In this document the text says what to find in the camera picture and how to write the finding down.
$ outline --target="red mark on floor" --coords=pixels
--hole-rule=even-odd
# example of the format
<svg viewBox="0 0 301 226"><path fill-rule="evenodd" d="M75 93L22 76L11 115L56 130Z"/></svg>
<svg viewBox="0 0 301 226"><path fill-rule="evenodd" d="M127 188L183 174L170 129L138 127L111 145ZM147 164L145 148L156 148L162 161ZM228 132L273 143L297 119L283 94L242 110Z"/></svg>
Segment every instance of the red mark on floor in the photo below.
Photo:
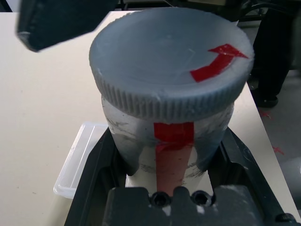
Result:
<svg viewBox="0 0 301 226"><path fill-rule="evenodd" d="M193 122L181 124L154 123L156 146L157 191L173 195L182 185L194 139Z"/></svg>
<svg viewBox="0 0 301 226"><path fill-rule="evenodd" d="M260 115L261 118L268 117L269 119L272 119L271 116L270 116L271 112L265 112L262 109L259 109L258 112L259 112L259 115Z"/></svg>
<svg viewBox="0 0 301 226"><path fill-rule="evenodd" d="M280 147L273 147L272 146L272 148L273 148L275 153L280 153L280 154L284 155L283 151L280 150Z"/></svg>
<svg viewBox="0 0 301 226"><path fill-rule="evenodd" d="M230 44L224 44L208 51L218 53L218 55L210 65L190 71L196 82L200 82L220 74L235 57L248 58Z"/></svg>

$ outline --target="paint smudge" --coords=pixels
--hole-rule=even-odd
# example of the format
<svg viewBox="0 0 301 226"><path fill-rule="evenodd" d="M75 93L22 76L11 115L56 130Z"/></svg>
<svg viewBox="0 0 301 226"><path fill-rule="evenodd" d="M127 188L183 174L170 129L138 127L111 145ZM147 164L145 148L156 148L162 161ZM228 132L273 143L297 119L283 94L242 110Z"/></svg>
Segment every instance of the paint smudge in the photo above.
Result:
<svg viewBox="0 0 301 226"><path fill-rule="evenodd" d="M258 112L259 112L259 115L260 115L261 118L268 117L269 119L272 119L271 116L270 116L271 112L265 112L262 109L259 109Z"/></svg>
<svg viewBox="0 0 301 226"><path fill-rule="evenodd" d="M283 151L281 151L280 147L273 147L272 146L272 148L273 148L275 153L280 153L280 154L284 155L284 153L283 153Z"/></svg>

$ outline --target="floor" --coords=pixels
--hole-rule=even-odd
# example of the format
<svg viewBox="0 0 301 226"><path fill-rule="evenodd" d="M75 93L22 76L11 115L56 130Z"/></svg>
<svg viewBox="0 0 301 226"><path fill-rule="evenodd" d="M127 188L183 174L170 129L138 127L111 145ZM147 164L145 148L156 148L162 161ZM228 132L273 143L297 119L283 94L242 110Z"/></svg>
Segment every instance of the floor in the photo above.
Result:
<svg viewBox="0 0 301 226"><path fill-rule="evenodd" d="M260 22L238 24L252 42L256 37L259 25ZM256 82L249 83L251 89L255 88L256 85ZM260 108L258 111L289 188L290 183L292 183L293 186L297 185L301 189L301 104L299 97L301 97L301 74L298 71L290 71L278 95L278 105L272 109ZM297 162L298 166L290 167L289 171L285 172L288 170L285 165L290 165L293 162L292 159L295 159L294 162L296 162L298 157L300 158ZM292 179L290 176L292 174L296 174L297 177Z"/></svg>

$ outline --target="jar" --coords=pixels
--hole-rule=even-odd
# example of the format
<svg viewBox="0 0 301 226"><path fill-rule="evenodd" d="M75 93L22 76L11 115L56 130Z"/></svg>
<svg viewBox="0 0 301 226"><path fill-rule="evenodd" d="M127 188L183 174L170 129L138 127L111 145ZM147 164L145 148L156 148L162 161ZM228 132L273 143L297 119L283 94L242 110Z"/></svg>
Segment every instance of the jar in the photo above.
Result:
<svg viewBox="0 0 301 226"><path fill-rule="evenodd" d="M247 36L211 13L154 8L105 27L89 58L131 184L194 192L253 66Z"/></svg>

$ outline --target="table surface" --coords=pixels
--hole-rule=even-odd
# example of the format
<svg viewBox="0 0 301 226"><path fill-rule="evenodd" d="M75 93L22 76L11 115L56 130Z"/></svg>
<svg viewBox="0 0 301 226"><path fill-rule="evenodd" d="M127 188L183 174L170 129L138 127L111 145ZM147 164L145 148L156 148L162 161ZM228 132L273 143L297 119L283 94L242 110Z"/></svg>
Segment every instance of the table surface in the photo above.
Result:
<svg viewBox="0 0 301 226"><path fill-rule="evenodd" d="M65 218L70 201L53 194L54 183L80 125L105 122L90 44L125 13L111 12L95 32L38 54L16 38L17 13L0 13L0 225L58 226ZM247 86L229 127L250 148L284 211L300 222Z"/></svg>

